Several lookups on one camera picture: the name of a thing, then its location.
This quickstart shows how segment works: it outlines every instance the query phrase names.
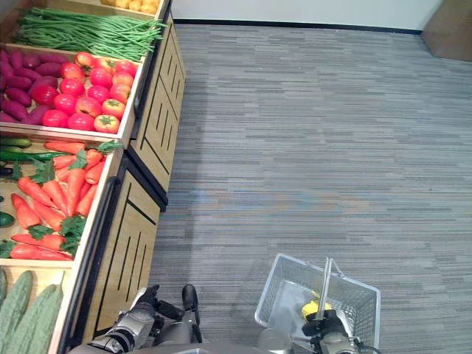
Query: gray carpet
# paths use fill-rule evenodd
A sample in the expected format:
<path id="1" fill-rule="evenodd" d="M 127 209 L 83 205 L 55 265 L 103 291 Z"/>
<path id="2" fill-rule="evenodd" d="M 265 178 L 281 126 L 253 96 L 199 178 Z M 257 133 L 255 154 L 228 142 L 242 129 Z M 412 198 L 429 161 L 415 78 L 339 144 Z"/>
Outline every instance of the gray carpet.
<path id="1" fill-rule="evenodd" d="M 380 289 L 381 349 L 472 353 L 472 63 L 414 35 L 178 25 L 187 82 L 150 282 L 255 344 L 272 261 Z"/>

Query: shopping basket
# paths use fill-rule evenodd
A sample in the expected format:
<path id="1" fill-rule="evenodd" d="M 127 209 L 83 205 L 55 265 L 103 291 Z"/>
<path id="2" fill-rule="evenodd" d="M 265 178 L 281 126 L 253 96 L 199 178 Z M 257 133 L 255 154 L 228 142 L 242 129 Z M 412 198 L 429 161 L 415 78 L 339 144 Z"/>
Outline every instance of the shopping basket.
<path id="1" fill-rule="evenodd" d="M 336 271 L 325 274 L 316 265 L 278 254 L 265 283 L 254 318 L 264 327 L 276 328 L 287 333 L 294 343 L 311 350 L 308 339 L 302 332 L 305 319 L 303 305 L 320 294 L 334 309 L 343 310 L 348 318 L 353 335 L 366 345 L 378 347 L 381 315 L 381 294 L 377 288 L 346 277 L 335 263 Z"/>

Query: tomato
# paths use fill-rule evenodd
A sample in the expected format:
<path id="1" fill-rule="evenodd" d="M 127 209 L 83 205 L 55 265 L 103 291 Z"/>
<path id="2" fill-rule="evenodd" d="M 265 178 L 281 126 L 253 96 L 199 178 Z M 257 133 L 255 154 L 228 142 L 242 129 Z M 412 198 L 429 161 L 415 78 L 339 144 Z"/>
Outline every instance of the tomato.
<path id="1" fill-rule="evenodd" d="M 94 130 L 94 118 L 90 114 L 74 113 L 67 122 L 71 129 L 78 129 L 80 131 Z"/>
<path id="2" fill-rule="evenodd" d="M 122 104 L 120 101 L 117 100 L 106 100 L 102 104 L 102 112 L 104 114 L 115 116 L 116 118 L 120 119 L 123 117 L 125 113 L 126 106 Z"/>
<path id="3" fill-rule="evenodd" d="M 47 105 L 54 108 L 54 98 L 59 95 L 58 90 L 49 85 L 38 85 L 32 90 L 32 98 L 37 105 Z"/>
<path id="4" fill-rule="evenodd" d="M 127 72 L 132 77 L 135 77 L 138 67 L 129 60 L 120 60 L 115 63 L 115 70 L 117 72 Z"/>
<path id="5" fill-rule="evenodd" d="M 77 113 L 86 113 L 90 114 L 92 117 L 96 117 L 102 113 L 102 106 L 92 97 L 79 97 L 75 104 L 75 111 Z"/>
<path id="6" fill-rule="evenodd" d="M 96 99 L 101 105 L 103 101 L 110 98 L 110 91 L 100 85 L 90 86 L 87 91 L 87 96 Z"/>
<path id="7" fill-rule="evenodd" d="M 67 114 L 57 109 L 47 111 L 43 115 L 43 125 L 46 127 L 67 128 Z"/>
<path id="8" fill-rule="evenodd" d="M 64 79 L 78 79 L 83 83 L 86 81 L 86 76 L 83 74 L 80 66 L 74 63 L 64 63 L 60 66 L 60 76 Z"/>
<path id="9" fill-rule="evenodd" d="M 115 63 L 107 58 L 98 58 L 95 61 L 95 67 L 105 69 L 110 75 L 113 75 L 115 73 Z"/>
<path id="10" fill-rule="evenodd" d="M 54 98 L 54 107 L 70 116 L 75 113 L 76 102 L 76 96 L 72 96 L 71 94 L 59 94 Z"/>
<path id="11" fill-rule="evenodd" d="M 121 103 L 126 104 L 130 96 L 131 88 L 123 83 L 117 83 L 110 88 L 110 96 Z"/>
<path id="12" fill-rule="evenodd" d="M 133 85 L 133 77 L 129 75 L 127 72 L 117 72 L 115 75 L 113 75 L 113 84 L 116 85 L 117 83 L 122 83 L 126 86 L 132 86 Z"/>
<path id="13" fill-rule="evenodd" d="M 119 129 L 119 120 L 115 116 L 103 114 L 95 117 L 94 127 L 96 131 L 102 133 L 116 134 Z"/>
<path id="14" fill-rule="evenodd" d="M 73 96 L 82 96 L 86 87 L 79 79 L 64 79 L 60 82 L 59 89 L 63 94 L 71 94 Z"/>
<path id="15" fill-rule="evenodd" d="M 85 75 L 89 76 L 90 71 L 95 67 L 95 58 L 90 53 L 78 52 L 75 55 L 74 63 L 82 68 Z"/>
<path id="16" fill-rule="evenodd" d="M 111 75 L 105 69 L 101 68 L 93 69 L 91 71 L 90 82 L 92 85 L 104 86 L 107 89 L 109 89 L 111 85 L 113 85 Z"/>

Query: yellow fruit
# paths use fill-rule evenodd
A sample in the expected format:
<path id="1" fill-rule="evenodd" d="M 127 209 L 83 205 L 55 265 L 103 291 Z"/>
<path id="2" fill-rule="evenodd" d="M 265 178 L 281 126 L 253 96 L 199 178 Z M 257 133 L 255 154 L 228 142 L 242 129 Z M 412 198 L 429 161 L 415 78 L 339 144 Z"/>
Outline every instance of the yellow fruit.
<path id="1" fill-rule="evenodd" d="M 155 15 L 157 12 L 157 7 L 152 4 L 144 4 L 141 6 L 141 11 L 143 13 L 150 13 L 151 15 Z"/>
<path id="2" fill-rule="evenodd" d="M 115 6 L 127 9 L 130 4 L 130 0 L 115 0 Z"/>
<path id="3" fill-rule="evenodd" d="M 140 8 L 141 8 L 141 0 L 130 1 L 130 4 L 129 4 L 130 10 L 139 11 Z"/>

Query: orange carrot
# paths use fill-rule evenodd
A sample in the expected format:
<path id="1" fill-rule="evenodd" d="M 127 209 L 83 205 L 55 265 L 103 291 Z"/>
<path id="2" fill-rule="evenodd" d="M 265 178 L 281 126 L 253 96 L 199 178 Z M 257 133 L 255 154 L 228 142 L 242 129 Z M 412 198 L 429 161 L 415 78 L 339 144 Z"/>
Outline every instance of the orange carrot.
<path id="1" fill-rule="evenodd" d="M 51 201 L 51 198 L 43 191 L 43 189 L 29 177 L 21 177 L 18 180 L 18 187 L 24 194 L 28 194 L 31 198 L 47 205 L 48 207 L 56 208 L 56 205 Z"/>
<path id="2" fill-rule="evenodd" d="M 62 251 L 60 246 L 66 242 L 64 236 L 55 234 L 44 235 L 40 240 L 36 240 L 30 234 L 17 234 L 12 236 L 12 240 L 26 243 L 27 245 L 44 247 L 45 249 L 51 249 L 53 251 Z"/>
<path id="3" fill-rule="evenodd" d="M 93 166 L 90 170 L 88 170 L 86 174 L 86 181 L 90 184 L 97 184 L 100 180 L 103 166 L 105 166 L 105 162 L 100 162 L 97 166 Z"/>
<path id="4" fill-rule="evenodd" d="M 67 216 L 73 216 L 79 203 L 80 190 L 86 181 L 86 172 L 81 168 L 73 168 L 67 184 Z"/>
<path id="5" fill-rule="evenodd" d="M 55 170 L 59 170 L 64 167 L 69 167 L 75 162 L 75 160 L 77 160 L 77 157 L 75 157 L 75 155 L 56 156 L 52 158 Z"/>
<path id="6" fill-rule="evenodd" d="M 85 150 L 86 145 L 83 142 L 47 142 L 44 147 L 54 151 L 63 153 L 76 154 L 81 150 Z"/>
<path id="7" fill-rule="evenodd" d="M 87 216 L 90 211 L 91 202 L 94 201 L 95 192 L 97 191 L 97 185 L 94 184 L 83 196 L 83 198 L 77 204 L 77 212 L 83 216 Z"/>
<path id="8" fill-rule="evenodd" d="M 61 169 L 56 170 L 56 177 L 59 181 L 62 182 L 67 182 L 69 180 L 70 174 L 71 170 L 69 169 L 69 166 L 62 167 Z"/>
<path id="9" fill-rule="evenodd" d="M 59 207 L 61 212 L 64 214 L 67 213 L 67 203 L 66 203 L 66 195 L 62 188 L 60 187 L 59 182 L 57 181 L 49 181 L 43 184 L 43 190 L 47 193 L 49 197 L 51 197 L 52 201 Z"/>
<path id="10" fill-rule="evenodd" d="M 30 208 L 27 201 L 15 193 L 12 193 L 11 198 L 13 207 L 16 210 L 16 218 L 23 229 L 41 224 L 41 219 L 35 211 Z"/>
<path id="11" fill-rule="evenodd" d="M 96 151 L 95 149 L 90 149 L 87 151 L 87 165 L 85 167 L 85 171 L 90 170 L 93 166 L 98 164 L 101 159 L 103 159 L 103 155 Z"/>
<path id="12" fill-rule="evenodd" d="M 54 231 L 60 231 L 62 228 L 61 224 L 66 218 L 64 215 L 56 212 L 53 208 L 49 208 L 48 206 L 38 203 L 37 201 L 32 201 L 32 207 L 39 214 L 39 216 L 41 216 L 41 219 L 46 221 Z"/>
<path id="13" fill-rule="evenodd" d="M 89 191 L 90 187 L 91 187 L 90 183 L 86 182 L 83 184 L 82 189 L 80 190 L 80 199 L 84 197 L 84 195 Z"/>

